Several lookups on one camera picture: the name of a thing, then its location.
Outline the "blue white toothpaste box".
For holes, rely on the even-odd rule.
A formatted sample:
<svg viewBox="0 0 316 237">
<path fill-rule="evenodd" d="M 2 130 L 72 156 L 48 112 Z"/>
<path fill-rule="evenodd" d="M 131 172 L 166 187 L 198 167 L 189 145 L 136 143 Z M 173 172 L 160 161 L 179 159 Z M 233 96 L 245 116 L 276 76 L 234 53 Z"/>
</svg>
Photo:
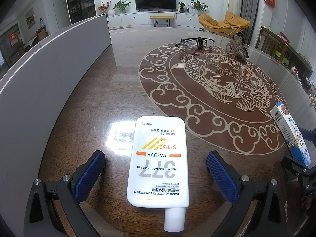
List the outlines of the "blue white toothpaste box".
<svg viewBox="0 0 316 237">
<path fill-rule="evenodd" d="M 270 111 L 294 159 L 309 167 L 311 159 L 308 148 L 296 122 L 286 106 L 279 102 Z"/>
</svg>

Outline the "white sunscreen tube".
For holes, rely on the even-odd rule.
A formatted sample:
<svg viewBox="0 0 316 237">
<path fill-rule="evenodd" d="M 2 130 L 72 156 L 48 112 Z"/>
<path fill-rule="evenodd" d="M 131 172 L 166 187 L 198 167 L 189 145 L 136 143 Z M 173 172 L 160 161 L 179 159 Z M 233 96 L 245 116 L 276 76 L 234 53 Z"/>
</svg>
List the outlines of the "white sunscreen tube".
<svg viewBox="0 0 316 237">
<path fill-rule="evenodd" d="M 165 231 L 184 230 L 189 174 L 185 123 L 181 118 L 142 116 L 137 119 L 127 200 L 139 208 L 164 209 Z"/>
</svg>

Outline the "wooden dining chair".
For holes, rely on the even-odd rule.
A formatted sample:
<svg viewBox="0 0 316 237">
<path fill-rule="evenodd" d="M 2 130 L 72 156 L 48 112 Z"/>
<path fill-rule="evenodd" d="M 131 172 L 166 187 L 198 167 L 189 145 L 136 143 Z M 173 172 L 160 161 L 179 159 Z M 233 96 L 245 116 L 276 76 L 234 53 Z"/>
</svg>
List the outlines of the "wooden dining chair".
<svg viewBox="0 0 316 237">
<path fill-rule="evenodd" d="M 255 48 L 282 62 L 285 58 L 289 44 L 286 40 L 261 26 Z"/>
</svg>

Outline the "yellow lounge chair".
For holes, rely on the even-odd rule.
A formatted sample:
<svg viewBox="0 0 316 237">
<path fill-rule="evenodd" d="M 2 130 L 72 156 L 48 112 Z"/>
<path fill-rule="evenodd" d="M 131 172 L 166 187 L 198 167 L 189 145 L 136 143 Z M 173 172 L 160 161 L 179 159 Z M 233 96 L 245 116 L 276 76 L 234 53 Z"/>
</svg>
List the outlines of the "yellow lounge chair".
<svg viewBox="0 0 316 237">
<path fill-rule="evenodd" d="M 250 25 L 250 21 L 231 12 L 226 12 L 224 20 L 221 22 L 217 22 L 211 16 L 203 13 L 199 17 L 199 23 L 209 32 L 226 38 L 232 38 L 236 33 L 241 33 Z"/>
</svg>

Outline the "grey white curtain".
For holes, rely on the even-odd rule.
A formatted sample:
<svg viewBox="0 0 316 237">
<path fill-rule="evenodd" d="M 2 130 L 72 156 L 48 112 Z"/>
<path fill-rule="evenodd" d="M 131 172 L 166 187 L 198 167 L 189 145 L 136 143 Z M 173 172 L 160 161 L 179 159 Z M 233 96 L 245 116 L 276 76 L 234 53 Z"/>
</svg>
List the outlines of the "grey white curtain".
<svg viewBox="0 0 316 237">
<path fill-rule="evenodd" d="M 231 12 L 250 22 L 250 25 L 243 31 L 246 44 L 250 44 L 253 35 L 258 6 L 259 0 L 224 0 L 222 18 L 226 12 Z"/>
</svg>

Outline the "potted green plant right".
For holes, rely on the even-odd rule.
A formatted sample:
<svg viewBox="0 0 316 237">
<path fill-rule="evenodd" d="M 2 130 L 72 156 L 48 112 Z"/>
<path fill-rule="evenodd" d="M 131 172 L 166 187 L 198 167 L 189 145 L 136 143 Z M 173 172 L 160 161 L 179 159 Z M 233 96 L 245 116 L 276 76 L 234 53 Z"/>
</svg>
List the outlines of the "potted green plant right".
<svg viewBox="0 0 316 237">
<path fill-rule="evenodd" d="M 199 0 L 190 0 L 188 6 L 193 9 L 193 13 L 195 15 L 201 15 L 208 9 L 208 5 L 200 2 Z"/>
</svg>

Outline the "potted green plant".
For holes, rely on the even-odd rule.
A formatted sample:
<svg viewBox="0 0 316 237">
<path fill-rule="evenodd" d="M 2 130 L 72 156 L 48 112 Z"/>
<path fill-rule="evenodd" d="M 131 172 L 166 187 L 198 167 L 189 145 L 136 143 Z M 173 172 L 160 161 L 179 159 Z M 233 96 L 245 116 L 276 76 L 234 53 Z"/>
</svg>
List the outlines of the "potted green plant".
<svg viewBox="0 0 316 237">
<path fill-rule="evenodd" d="M 190 0 L 188 6 L 193 9 L 193 13 L 195 15 L 201 15 L 208 9 L 208 5 L 200 2 L 199 0 Z"/>
<path fill-rule="evenodd" d="M 125 13 L 127 8 L 130 6 L 129 1 L 127 0 L 119 0 L 113 7 L 114 10 L 118 11 L 119 13 Z"/>
</svg>

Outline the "small potted plant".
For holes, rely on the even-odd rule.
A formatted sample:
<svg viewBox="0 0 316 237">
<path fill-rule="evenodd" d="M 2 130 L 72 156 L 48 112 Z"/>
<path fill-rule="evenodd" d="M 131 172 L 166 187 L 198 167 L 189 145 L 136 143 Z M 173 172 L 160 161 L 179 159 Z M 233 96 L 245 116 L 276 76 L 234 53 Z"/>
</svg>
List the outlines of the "small potted plant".
<svg viewBox="0 0 316 237">
<path fill-rule="evenodd" d="M 185 12 L 185 3 L 184 2 L 178 2 L 179 5 L 179 12 L 184 13 Z"/>
</svg>

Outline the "white tv cabinet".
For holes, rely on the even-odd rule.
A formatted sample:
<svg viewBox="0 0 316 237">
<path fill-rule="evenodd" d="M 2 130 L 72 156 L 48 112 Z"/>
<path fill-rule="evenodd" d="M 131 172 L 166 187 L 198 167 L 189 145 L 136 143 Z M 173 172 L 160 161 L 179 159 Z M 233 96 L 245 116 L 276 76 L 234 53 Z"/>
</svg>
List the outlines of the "white tv cabinet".
<svg viewBox="0 0 316 237">
<path fill-rule="evenodd" d="M 201 28 L 199 16 L 180 12 L 121 13 L 108 18 L 109 28 L 119 27 L 185 27 Z"/>
</svg>

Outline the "red flower vase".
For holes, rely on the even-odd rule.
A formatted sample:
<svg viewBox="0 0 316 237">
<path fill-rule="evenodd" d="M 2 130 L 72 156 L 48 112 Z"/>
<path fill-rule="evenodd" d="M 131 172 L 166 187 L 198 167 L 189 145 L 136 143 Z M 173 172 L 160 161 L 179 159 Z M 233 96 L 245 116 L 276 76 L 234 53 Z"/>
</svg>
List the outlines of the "red flower vase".
<svg viewBox="0 0 316 237">
<path fill-rule="evenodd" d="M 107 3 L 104 3 L 102 2 L 101 5 L 98 5 L 98 10 L 102 13 L 102 14 L 105 14 L 105 15 L 108 15 L 108 11 L 110 9 L 110 5 L 111 5 L 111 2 L 107 2 Z"/>
</svg>

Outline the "potted green plant left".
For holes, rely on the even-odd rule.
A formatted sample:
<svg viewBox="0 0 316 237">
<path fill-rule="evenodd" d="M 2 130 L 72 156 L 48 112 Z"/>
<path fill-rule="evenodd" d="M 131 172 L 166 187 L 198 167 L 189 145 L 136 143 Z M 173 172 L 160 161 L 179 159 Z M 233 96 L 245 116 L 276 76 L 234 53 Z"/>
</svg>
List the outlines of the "potted green plant left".
<svg viewBox="0 0 316 237">
<path fill-rule="evenodd" d="M 118 11 L 119 13 L 125 13 L 127 8 L 130 6 L 129 1 L 127 0 L 119 0 L 113 7 L 114 10 Z"/>
</svg>

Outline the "black television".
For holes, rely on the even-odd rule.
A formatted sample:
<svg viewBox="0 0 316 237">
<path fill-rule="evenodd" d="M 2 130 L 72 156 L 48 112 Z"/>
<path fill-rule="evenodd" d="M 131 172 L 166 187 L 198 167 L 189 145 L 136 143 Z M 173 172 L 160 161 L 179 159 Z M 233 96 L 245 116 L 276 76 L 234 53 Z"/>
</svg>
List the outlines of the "black television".
<svg viewBox="0 0 316 237">
<path fill-rule="evenodd" d="M 135 0 L 137 10 L 175 10 L 177 0 Z"/>
</svg>

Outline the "grey storage bin wall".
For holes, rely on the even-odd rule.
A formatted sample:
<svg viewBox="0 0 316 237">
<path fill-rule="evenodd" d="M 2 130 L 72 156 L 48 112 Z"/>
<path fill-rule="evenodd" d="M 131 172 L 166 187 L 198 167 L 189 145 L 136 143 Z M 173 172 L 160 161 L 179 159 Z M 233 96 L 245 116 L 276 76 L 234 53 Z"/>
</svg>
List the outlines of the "grey storage bin wall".
<svg viewBox="0 0 316 237">
<path fill-rule="evenodd" d="M 55 122 L 110 44 L 107 17 L 88 18 L 40 41 L 1 79 L 1 216 L 16 236 Z"/>
</svg>

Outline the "black frame eyeglasses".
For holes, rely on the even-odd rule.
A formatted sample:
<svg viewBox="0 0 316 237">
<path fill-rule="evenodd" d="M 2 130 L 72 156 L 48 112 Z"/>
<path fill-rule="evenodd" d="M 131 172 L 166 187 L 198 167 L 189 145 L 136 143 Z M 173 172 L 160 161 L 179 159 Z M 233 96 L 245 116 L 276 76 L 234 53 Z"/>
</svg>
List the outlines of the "black frame eyeglasses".
<svg viewBox="0 0 316 237">
<path fill-rule="evenodd" d="M 178 43 L 175 44 L 175 47 L 179 46 L 188 46 L 188 47 L 196 47 L 198 49 L 203 49 L 207 47 L 212 47 L 215 43 L 214 39 L 211 38 L 185 38 L 181 39 Z"/>
</svg>

